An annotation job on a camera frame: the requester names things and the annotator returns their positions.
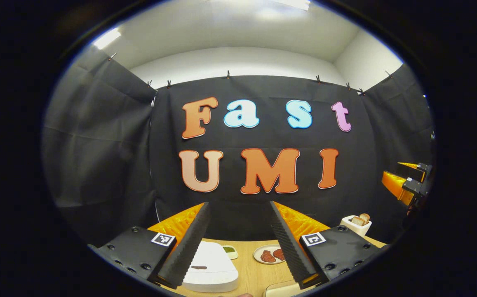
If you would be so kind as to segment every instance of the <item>pink letter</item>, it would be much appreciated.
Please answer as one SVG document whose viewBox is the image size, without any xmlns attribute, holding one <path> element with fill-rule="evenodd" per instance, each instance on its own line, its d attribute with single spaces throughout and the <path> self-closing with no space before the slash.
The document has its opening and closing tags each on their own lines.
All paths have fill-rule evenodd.
<svg viewBox="0 0 477 297">
<path fill-rule="evenodd" d="M 352 125 L 346 122 L 346 117 L 344 115 L 348 114 L 348 109 L 343 107 L 341 102 L 337 102 L 332 105 L 332 110 L 336 112 L 336 117 L 338 119 L 338 126 L 341 131 L 348 132 L 352 128 Z"/>
</svg>

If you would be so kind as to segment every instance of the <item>ceiling light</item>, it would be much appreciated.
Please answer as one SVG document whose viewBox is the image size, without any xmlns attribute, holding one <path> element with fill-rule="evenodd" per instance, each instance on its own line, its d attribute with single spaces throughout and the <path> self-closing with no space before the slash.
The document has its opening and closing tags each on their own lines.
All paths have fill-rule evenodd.
<svg viewBox="0 0 477 297">
<path fill-rule="evenodd" d="M 121 33 L 119 33 L 117 29 L 118 28 L 115 28 L 115 29 L 112 29 L 112 30 L 108 31 L 106 34 L 104 34 L 99 39 L 97 39 L 94 42 L 94 45 L 100 50 L 104 49 L 104 47 L 109 45 L 110 42 L 116 40 L 116 38 L 121 36 Z"/>
<path fill-rule="evenodd" d="M 302 10 L 308 10 L 310 6 L 310 1 L 309 0 L 270 0 L 273 2 L 278 2 L 280 4 L 285 4 L 289 6 L 293 6 Z"/>
</svg>

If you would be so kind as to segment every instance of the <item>meat slice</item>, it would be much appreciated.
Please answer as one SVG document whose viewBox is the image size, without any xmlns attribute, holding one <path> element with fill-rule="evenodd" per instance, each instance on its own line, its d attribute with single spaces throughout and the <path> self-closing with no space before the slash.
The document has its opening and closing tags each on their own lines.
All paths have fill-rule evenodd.
<svg viewBox="0 0 477 297">
<path fill-rule="evenodd" d="M 282 250 L 281 250 L 281 249 L 274 250 L 273 256 L 274 256 L 275 258 L 278 258 L 278 259 L 281 260 L 281 261 L 284 261 L 284 254 L 282 253 Z"/>
<path fill-rule="evenodd" d="M 274 263 L 277 261 L 268 250 L 262 252 L 261 260 L 267 263 Z"/>
</svg>

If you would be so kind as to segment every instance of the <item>light blue letter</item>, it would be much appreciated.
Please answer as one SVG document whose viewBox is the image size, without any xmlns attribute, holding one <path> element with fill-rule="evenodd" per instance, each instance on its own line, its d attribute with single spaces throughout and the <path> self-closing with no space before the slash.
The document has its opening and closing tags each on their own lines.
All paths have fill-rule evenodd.
<svg viewBox="0 0 477 297">
<path fill-rule="evenodd" d="M 257 118 L 257 105 L 250 100 L 236 100 L 227 105 L 227 110 L 230 111 L 223 122 L 226 126 L 237 128 L 244 126 L 246 128 L 253 128 L 259 124 L 261 120 Z"/>
<path fill-rule="evenodd" d="M 291 115 L 288 124 L 292 128 L 306 129 L 312 125 L 312 107 L 306 101 L 290 100 L 286 103 L 286 111 Z"/>
</svg>

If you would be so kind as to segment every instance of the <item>white container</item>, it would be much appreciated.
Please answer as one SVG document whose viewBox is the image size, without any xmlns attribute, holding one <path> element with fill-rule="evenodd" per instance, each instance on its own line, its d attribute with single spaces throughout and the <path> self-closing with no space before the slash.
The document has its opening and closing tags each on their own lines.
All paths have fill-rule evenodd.
<svg viewBox="0 0 477 297">
<path fill-rule="evenodd" d="M 348 227 L 350 230 L 356 232 L 358 235 L 363 237 L 369 230 L 370 225 L 372 224 L 372 221 L 369 221 L 369 223 L 364 226 L 359 226 L 358 224 L 354 224 L 353 222 L 349 221 L 353 217 L 357 217 L 357 216 L 347 216 L 342 218 L 340 224 L 343 224 L 344 226 Z"/>
<path fill-rule="evenodd" d="M 195 269 L 193 266 L 206 269 Z M 229 292 L 238 287 L 238 271 L 221 245 L 201 241 L 182 286 L 195 292 Z"/>
</svg>

